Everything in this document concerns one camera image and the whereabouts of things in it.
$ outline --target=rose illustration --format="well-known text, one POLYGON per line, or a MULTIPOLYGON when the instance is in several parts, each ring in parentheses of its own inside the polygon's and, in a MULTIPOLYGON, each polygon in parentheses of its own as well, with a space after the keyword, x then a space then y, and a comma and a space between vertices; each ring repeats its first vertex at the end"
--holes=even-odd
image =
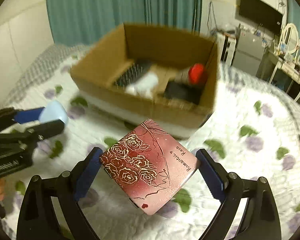
POLYGON ((149 166, 149 160, 143 155, 138 155, 132 158, 132 165, 140 169, 146 168, 149 166))
POLYGON ((136 134, 128 135, 126 138, 122 140, 122 143, 126 145, 130 150, 133 151, 137 151, 137 150, 144 151, 149 148, 149 145, 143 143, 143 141, 136 134))
POLYGON ((137 157, 139 155, 138 152, 136 151, 129 151, 127 157, 129 157, 129 160, 126 160, 127 162, 132 162, 133 161, 133 158, 137 157))
POLYGON ((139 171, 139 176, 142 181, 151 184, 157 178, 157 173, 154 170, 141 169, 139 171))
POLYGON ((104 154, 99 157, 99 160, 102 164, 108 164, 109 163, 108 157, 104 154))
POLYGON ((117 167, 114 166, 112 163, 109 163, 109 164, 105 165, 105 169, 107 170, 107 172, 110 174, 110 176, 113 179, 116 179, 119 176, 119 172, 117 170, 117 167))
POLYGON ((122 159, 119 158, 114 158, 110 161, 111 164, 113 164, 114 166, 116 166, 117 168, 121 168, 124 165, 124 162, 122 159))
POLYGON ((115 156, 119 157, 119 158, 124 158, 125 156, 127 156, 129 150, 127 147, 125 147, 123 144, 121 143, 117 143, 115 145, 113 145, 111 147, 111 151, 114 153, 115 156))
POLYGON ((119 170, 119 178, 127 184, 132 184, 138 180, 137 173, 127 167, 119 170))

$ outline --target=blue clamp pad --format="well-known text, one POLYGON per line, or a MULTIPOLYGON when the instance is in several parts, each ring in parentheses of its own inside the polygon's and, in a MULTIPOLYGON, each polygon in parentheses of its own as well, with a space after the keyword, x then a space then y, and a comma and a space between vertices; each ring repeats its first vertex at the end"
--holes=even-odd
POLYGON ((213 198, 218 199, 222 203, 226 198, 222 179, 218 176, 215 169, 211 166, 208 159, 202 154, 200 150, 196 152, 195 156, 201 163, 199 171, 204 181, 206 182, 213 198))
POLYGON ((26 122, 32 122, 39 119, 41 112, 43 111, 44 107, 19 111, 15 116, 14 120, 20 124, 26 122))
POLYGON ((96 177, 101 163, 99 161, 100 155, 103 154, 103 151, 100 148, 95 147, 93 149, 95 152, 93 153, 93 157, 89 161, 87 167, 82 172, 81 176, 77 180, 76 188, 74 192, 74 200, 79 201, 79 199, 84 198, 96 177))

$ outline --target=refrigerator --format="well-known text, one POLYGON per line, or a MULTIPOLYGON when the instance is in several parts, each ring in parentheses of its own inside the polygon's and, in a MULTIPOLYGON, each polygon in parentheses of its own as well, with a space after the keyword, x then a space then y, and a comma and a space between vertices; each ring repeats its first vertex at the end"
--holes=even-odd
POLYGON ((241 31, 232 66, 255 76, 265 51, 262 40, 262 37, 241 31))

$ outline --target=cardboard box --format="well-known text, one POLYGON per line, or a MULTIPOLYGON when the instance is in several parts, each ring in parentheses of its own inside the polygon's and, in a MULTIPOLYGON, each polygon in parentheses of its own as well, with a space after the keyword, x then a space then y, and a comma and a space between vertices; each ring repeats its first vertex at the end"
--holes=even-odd
POLYGON ((213 112, 218 63, 214 38, 168 27, 123 24, 100 39, 71 69, 71 77, 98 108, 134 124, 151 118, 172 136, 187 138, 213 112), (114 86, 136 59, 154 62, 151 70, 158 74, 159 84, 153 100, 114 86), (204 64, 209 74, 199 105, 163 98, 168 80, 195 63, 204 64))

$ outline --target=bedspread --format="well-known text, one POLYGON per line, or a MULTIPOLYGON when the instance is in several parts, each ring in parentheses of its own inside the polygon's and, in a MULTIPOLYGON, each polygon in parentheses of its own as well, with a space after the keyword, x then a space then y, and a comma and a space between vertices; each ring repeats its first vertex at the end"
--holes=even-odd
MULTIPOLYGON (((47 60, 50 48, 8 99, 8 105, 23 109, 45 106, 56 99, 70 118, 63 134, 38 144, 32 167, 7 177, 4 203, 8 214, 2 224, 12 239, 23 194, 33 175, 56 177, 71 170, 94 146, 106 149, 132 129, 80 96, 69 69, 86 49, 58 48, 54 55, 59 56, 47 60), (50 66, 48 72, 43 62, 50 66)), ((207 149, 228 172, 234 171, 243 179, 266 177, 277 204, 282 239, 288 239, 300 225, 300 106, 275 87, 231 67, 220 65, 218 76, 215 112, 180 143, 193 153, 198 148, 207 149)), ((16 125, 13 129, 24 127, 16 125)), ((101 239, 198 239, 220 203, 213 199, 199 171, 181 194, 182 198, 176 195, 148 216, 134 208, 121 188, 100 170, 79 205, 101 239)), ((234 236, 245 202, 241 201, 226 239, 234 236)), ((57 199, 53 198, 53 203, 62 230, 69 235, 57 199)))

